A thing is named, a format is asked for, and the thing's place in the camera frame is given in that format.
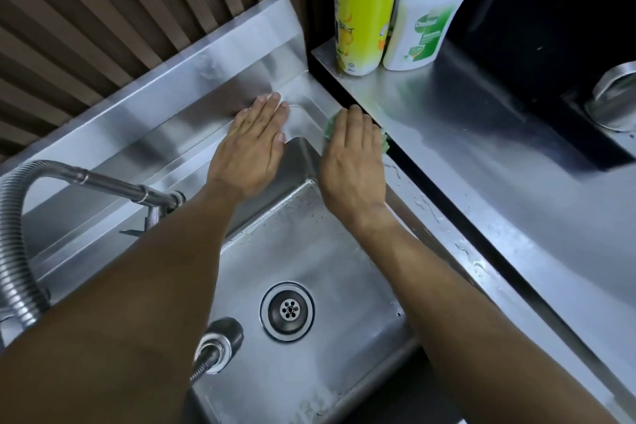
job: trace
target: soap dispenser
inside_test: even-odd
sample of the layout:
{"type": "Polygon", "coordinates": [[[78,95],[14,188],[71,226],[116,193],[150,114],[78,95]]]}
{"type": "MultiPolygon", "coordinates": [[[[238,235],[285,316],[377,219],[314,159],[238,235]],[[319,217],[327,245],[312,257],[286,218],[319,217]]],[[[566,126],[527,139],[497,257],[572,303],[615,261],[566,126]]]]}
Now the soap dispenser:
{"type": "Polygon", "coordinates": [[[399,0],[396,25],[383,64],[391,71],[433,62],[464,0],[399,0]]]}

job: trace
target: sink drain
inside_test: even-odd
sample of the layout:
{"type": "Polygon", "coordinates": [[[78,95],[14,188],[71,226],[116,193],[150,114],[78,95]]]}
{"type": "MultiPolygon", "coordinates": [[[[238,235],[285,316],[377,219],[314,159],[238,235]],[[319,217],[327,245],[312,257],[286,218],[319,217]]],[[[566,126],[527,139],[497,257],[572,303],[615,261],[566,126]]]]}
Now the sink drain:
{"type": "Polygon", "coordinates": [[[293,342],[304,336],[314,321],[314,302],[298,284],[282,282],[267,291],[261,302],[261,324],[275,340],[293,342]]]}

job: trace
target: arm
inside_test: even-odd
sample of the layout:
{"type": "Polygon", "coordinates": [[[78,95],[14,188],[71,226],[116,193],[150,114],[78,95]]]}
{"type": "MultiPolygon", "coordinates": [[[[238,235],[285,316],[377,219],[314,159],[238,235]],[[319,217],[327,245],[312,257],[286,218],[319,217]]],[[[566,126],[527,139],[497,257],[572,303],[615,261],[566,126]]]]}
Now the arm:
{"type": "Polygon", "coordinates": [[[342,110],[321,166],[327,207],[391,283],[436,374],[469,422],[614,423],[559,364],[387,209],[381,135],[342,110]]]}
{"type": "Polygon", "coordinates": [[[53,307],[0,358],[7,422],[174,421],[237,204],[274,178],[288,107],[240,112],[203,189],[53,307]]]}

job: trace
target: bottle label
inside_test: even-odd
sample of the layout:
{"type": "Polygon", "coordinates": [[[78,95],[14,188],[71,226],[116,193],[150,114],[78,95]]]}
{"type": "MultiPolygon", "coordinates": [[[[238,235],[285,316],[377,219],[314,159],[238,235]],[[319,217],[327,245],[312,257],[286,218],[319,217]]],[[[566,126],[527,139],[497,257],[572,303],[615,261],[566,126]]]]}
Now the bottle label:
{"type": "Polygon", "coordinates": [[[417,20],[414,28],[415,32],[421,34],[420,42],[408,50],[408,55],[404,56],[405,61],[411,59],[417,62],[433,55],[454,9],[452,6],[433,9],[417,20]]]}

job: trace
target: finger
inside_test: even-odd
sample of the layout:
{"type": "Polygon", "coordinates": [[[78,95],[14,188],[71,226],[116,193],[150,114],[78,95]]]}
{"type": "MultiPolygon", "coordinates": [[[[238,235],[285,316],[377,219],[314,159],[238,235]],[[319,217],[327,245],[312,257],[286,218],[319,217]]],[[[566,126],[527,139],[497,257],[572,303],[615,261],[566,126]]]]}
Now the finger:
{"type": "Polygon", "coordinates": [[[249,111],[247,112],[245,121],[243,121],[243,124],[241,124],[241,127],[238,129],[239,134],[245,134],[251,129],[254,122],[261,115],[261,111],[263,110],[266,102],[267,96],[259,96],[258,98],[256,98],[256,101],[254,101],[254,104],[252,104],[252,107],[250,107],[249,111]]]}
{"type": "Polygon", "coordinates": [[[373,124],[373,152],[377,154],[382,154],[382,131],[377,126],[377,124],[373,124]]]}
{"type": "Polygon", "coordinates": [[[362,147],[362,109],[356,104],[349,108],[346,118],[345,146],[347,148],[362,147]]]}
{"type": "Polygon", "coordinates": [[[330,145],[332,146],[344,146],[346,137],[346,115],[348,111],[342,108],[336,116],[336,121],[333,123],[333,131],[331,132],[330,145]]]}
{"type": "Polygon", "coordinates": [[[247,108],[242,109],[241,111],[239,111],[234,116],[234,120],[232,121],[232,125],[230,126],[230,130],[228,131],[228,136],[232,136],[235,132],[237,132],[239,130],[239,128],[241,127],[241,125],[245,121],[245,118],[247,117],[248,111],[249,111],[249,109],[247,109],[247,108]]]}
{"type": "Polygon", "coordinates": [[[278,92],[273,93],[270,98],[267,99],[263,110],[250,129],[253,136],[258,138],[261,135],[263,130],[272,120],[272,117],[274,117],[274,113],[276,112],[276,108],[280,102],[281,95],[278,92]]]}
{"type": "Polygon", "coordinates": [[[282,154],[285,150],[285,135],[282,132],[277,132],[274,135],[272,141],[272,152],[270,153],[270,162],[267,165],[267,173],[274,177],[278,170],[278,165],[281,162],[282,154]]]}
{"type": "Polygon", "coordinates": [[[373,119],[369,114],[362,116],[362,149],[373,148],[373,119]]]}
{"type": "Polygon", "coordinates": [[[287,117],[290,115],[290,105],[287,101],[282,101],[281,105],[278,106],[274,116],[270,119],[270,122],[267,124],[266,128],[261,133],[261,138],[266,141],[271,141],[272,138],[281,131],[282,125],[287,121],[287,117]]]}

